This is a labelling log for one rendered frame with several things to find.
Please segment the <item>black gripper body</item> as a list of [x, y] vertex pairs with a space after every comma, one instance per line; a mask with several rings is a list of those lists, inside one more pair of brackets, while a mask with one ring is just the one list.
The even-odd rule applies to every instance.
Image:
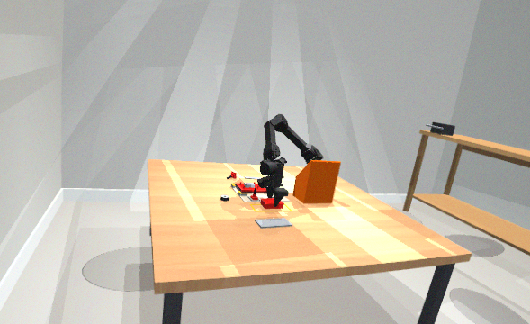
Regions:
[[267, 187], [272, 187], [274, 189], [274, 195], [275, 196], [288, 196], [289, 192], [285, 188], [280, 188], [280, 187], [283, 187], [282, 185], [282, 179], [284, 178], [283, 174], [281, 175], [272, 174], [270, 176], [273, 177], [274, 186], [271, 186], [270, 184]]

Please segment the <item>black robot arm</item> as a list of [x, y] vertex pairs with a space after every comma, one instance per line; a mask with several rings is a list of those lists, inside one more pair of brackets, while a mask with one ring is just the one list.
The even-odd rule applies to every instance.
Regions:
[[[265, 176], [257, 180], [258, 186], [265, 188], [271, 184], [274, 186], [272, 174], [283, 174], [284, 164], [287, 163], [284, 157], [280, 156], [280, 149], [276, 145], [275, 131], [283, 133], [297, 148], [301, 150], [301, 156], [309, 164], [311, 160], [323, 159], [323, 155], [313, 145], [306, 143], [289, 126], [282, 114], [277, 114], [272, 120], [265, 123], [265, 148], [263, 152], [264, 160], [260, 162], [260, 173]], [[275, 160], [276, 159], [276, 160]]]

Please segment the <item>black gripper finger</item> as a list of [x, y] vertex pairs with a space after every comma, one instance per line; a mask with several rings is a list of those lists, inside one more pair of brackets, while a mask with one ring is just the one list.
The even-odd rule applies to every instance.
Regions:
[[265, 187], [266, 191], [267, 191], [267, 198], [272, 198], [273, 197], [273, 193], [274, 193], [274, 189], [272, 187]]
[[279, 202], [282, 200], [282, 198], [284, 198], [284, 196], [275, 196], [273, 193], [272, 195], [274, 196], [274, 207], [276, 207]]

